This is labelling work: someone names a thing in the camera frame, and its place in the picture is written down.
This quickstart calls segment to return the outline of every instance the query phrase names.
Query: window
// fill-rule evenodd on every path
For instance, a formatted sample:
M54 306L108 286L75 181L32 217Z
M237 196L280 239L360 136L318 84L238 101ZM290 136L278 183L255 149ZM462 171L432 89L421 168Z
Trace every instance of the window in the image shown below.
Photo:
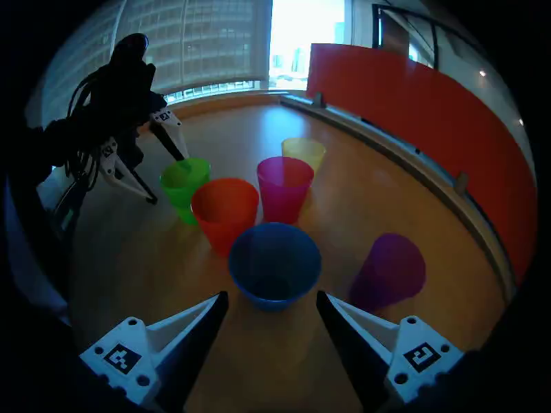
M193 89L170 93L165 95L165 100L169 105L173 105L174 103L185 102L186 100L202 98L205 96L259 89L260 81L216 83L214 85L195 87Z
M345 43L344 0L273 0L270 89L306 90L312 43Z
M414 62L416 62L419 58L419 52L417 51L417 49L415 49L415 47L413 45L409 45L409 58L411 60L413 60Z
M185 100L195 86L267 81L271 12L271 0L108 1L46 70L37 94L42 96L41 124L64 118L76 86L109 62L116 42L136 32L149 38L144 60L156 66L152 90L171 101ZM211 87L201 90L212 92Z

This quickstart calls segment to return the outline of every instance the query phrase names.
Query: floor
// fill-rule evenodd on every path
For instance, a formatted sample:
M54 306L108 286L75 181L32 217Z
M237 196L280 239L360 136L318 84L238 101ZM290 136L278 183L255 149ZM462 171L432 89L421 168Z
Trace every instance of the floor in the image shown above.
M497 276L455 215L399 166L322 121L277 105L195 116L182 128L190 154L210 161L211 178L244 178L257 187L256 165L280 155L285 138L309 137L326 146L297 223L322 252L319 283L282 313L256 310L200 229L178 220L158 183L173 160L155 138L142 136L145 159L137 171L158 204L98 179L83 205L71 300L81 349L126 317L151 324L226 290L229 311L187 411L359 412L315 292L346 300L372 243L385 232L416 243L427 282L418 296L379 315L394 322L417 315L462 350L485 341L504 308Z

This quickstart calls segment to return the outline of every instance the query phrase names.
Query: blue cup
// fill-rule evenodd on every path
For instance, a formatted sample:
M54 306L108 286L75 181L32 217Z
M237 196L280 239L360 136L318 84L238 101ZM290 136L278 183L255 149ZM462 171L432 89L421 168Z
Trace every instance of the blue cup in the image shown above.
M229 254L233 281L262 310L282 310L301 298L321 270L314 241L294 226L275 222L245 231Z

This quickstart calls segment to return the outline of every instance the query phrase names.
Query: green cup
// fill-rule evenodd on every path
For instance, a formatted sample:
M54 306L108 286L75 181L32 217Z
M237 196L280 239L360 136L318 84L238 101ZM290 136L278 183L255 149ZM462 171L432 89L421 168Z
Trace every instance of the green cup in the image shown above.
M191 212L191 197L209 181L210 171L211 165L206 160L188 158L173 163L160 176L160 186L186 224L197 225Z

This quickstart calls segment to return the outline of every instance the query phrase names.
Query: red wall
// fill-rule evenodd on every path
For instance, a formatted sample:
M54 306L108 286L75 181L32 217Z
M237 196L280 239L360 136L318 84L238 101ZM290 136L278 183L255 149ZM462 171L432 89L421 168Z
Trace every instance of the red wall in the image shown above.
M307 95L360 115L409 142L452 176L484 210L520 282L534 253L537 190L505 125L445 74L383 50L312 45Z

